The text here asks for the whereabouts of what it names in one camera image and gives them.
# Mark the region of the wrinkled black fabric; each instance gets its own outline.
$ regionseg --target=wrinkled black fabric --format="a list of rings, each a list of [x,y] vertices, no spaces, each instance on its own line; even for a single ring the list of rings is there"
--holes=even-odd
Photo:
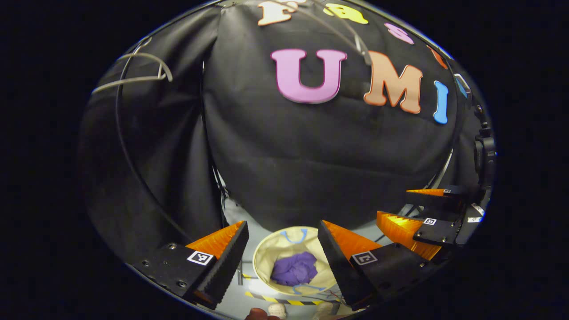
[[[415,44],[393,37],[390,22],[356,5],[369,21],[346,20],[370,50],[386,54],[401,74],[406,65],[423,72],[421,112],[399,104],[368,105],[370,67],[335,34],[294,13],[287,22],[260,27],[261,1],[200,10],[153,35],[140,52],[151,53],[172,70],[174,81],[123,87],[123,134],[134,162],[154,194],[191,241],[219,229],[220,194],[208,159],[213,160],[232,197],[268,230],[317,226],[321,219],[354,228],[378,210],[398,212],[405,190],[422,188],[443,167],[456,127],[457,92],[419,38]],[[353,39],[340,21],[308,3],[314,15]],[[322,104],[298,104],[277,88],[275,50],[301,48],[301,81],[322,82],[320,49],[344,51],[340,93]],[[200,115],[202,62],[206,142]],[[117,80],[115,63],[100,84]],[[158,64],[135,58],[127,77],[155,75]],[[461,74],[476,92],[472,79]],[[448,123],[440,125],[435,80],[448,89]],[[81,125],[80,173],[89,216],[119,257],[133,261],[170,241],[187,241],[158,213],[134,179],[120,149],[114,120],[116,88],[92,96]],[[472,144],[480,124],[465,118],[443,179],[474,190]]]

